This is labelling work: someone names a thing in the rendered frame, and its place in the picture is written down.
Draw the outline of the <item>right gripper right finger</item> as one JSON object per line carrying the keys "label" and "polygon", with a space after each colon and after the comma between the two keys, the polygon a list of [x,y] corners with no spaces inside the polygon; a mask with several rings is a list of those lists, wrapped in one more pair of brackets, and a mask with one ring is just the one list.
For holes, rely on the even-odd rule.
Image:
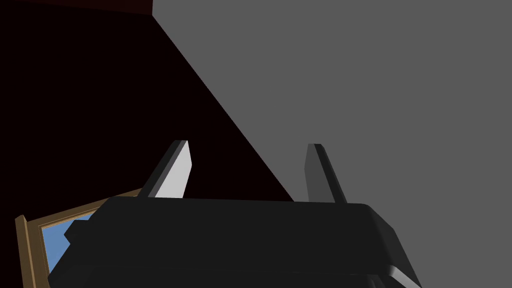
{"label": "right gripper right finger", "polygon": [[347,203],[335,170],[322,144],[309,143],[307,145],[304,175],[309,202]]}

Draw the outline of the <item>wooden framed window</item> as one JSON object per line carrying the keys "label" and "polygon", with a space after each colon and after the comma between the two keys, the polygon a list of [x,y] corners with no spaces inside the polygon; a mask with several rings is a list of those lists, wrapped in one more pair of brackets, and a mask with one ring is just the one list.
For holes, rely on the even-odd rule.
{"label": "wooden framed window", "polygon": [[65,231],[75,220],[88,220],[106,199],[26,220],[19,215],[15,231],[22,288],[50,288],[48,275],[69,246]]}

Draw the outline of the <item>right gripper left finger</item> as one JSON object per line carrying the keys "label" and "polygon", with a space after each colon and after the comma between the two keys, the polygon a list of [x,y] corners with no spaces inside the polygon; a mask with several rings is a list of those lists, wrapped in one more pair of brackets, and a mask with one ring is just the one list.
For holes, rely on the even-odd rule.
{"label": "right gripper left finger", "polygon": [[191,170],[189,142],[173,141],[142,187],[138,197],[183,198]]}

